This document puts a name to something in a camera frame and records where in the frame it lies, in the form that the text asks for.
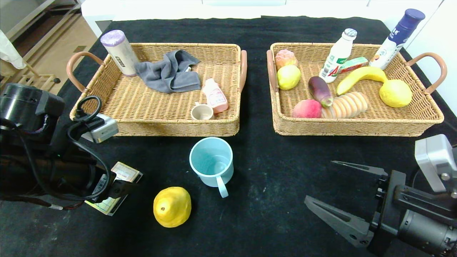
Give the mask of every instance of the wicker basket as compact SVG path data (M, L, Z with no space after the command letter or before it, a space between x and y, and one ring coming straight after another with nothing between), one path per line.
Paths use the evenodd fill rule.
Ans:
M212 120L192 120L190 110L195 102L205 103L200 90L164 94L147 87L140 77L126 77L111 56L105 61L88 52L76 53L67 65L69 79L82 92L78 102L90 95L103 101L100 113L117 121L117 136L233 136L239 131L239 105L246 81L247 56L235 44L203 43L132 43L140 61L156 62L169 51L183 49L200 60L192 66L200 82L214 78L224 92L228 109ZM84 88L73 75L73 64L81 56L92 57L100 68ZM95 110L95 101L84 104L84 110ZM76 105L70 112L74 119Z
M271 108L273 127L281 135L351 135L351 136L419 136L432 126L444 120L443 113L436 105L430 93L444 80L446 65L437 54L425 53L406 62L397 54L385 73L389 79L400 79L406 82L412 92L412 102L402 108L391 108L379 97L382 82L362 80L357 82L352 91L364 93L368 98L368 109L354 118L292 118L292 109L304 99L312 99L308 90L308 80L318 76L325 62L332 43L274 43L267 51L268 75L270 77ZM354 44L350 59L364 56L371 59L380 45ZM295 53L299 62L301 78L291 90L279 90L277 86L274 56L282 49ZM428 89L424 87L411 65L424 56L433 57L441 67L439 80ZM329 83L332 95L339 82L346 76L341 74Z

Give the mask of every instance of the pink bottle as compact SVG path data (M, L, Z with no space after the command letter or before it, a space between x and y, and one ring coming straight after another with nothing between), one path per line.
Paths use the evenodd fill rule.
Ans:
M227 98L225 98L224 93L219 88L214 79L206 80L202 91L206 95L206 101L208 105L213 108L214 113L219 113L227 110L229 107Z

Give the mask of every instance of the blue bottle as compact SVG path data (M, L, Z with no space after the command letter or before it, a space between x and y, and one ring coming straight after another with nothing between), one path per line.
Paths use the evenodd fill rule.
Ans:
M420 10L407 9L403 18L371 59L370 66L385 69L423 19L425 19L425 14Z

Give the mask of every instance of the purple lid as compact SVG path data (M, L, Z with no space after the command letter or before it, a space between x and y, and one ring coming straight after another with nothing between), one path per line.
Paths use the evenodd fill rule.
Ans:
M407 9L404 11L404 16L401 18L398 25L406 29L414 30L423 19L425 19L425 14L420 10Z
M117 46L118 44L122 43L125 40L125 34L122 32L122 30L111 30L110 32L107 32L105 35L103 35L100 38L100 42L104 46Z

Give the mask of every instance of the beige cup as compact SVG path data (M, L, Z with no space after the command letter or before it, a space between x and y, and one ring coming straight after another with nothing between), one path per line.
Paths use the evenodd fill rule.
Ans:
M195 102L195 106L191 110L192 119L212 119L214 117L214 111L211 106L207 104L200 104L199 102Z

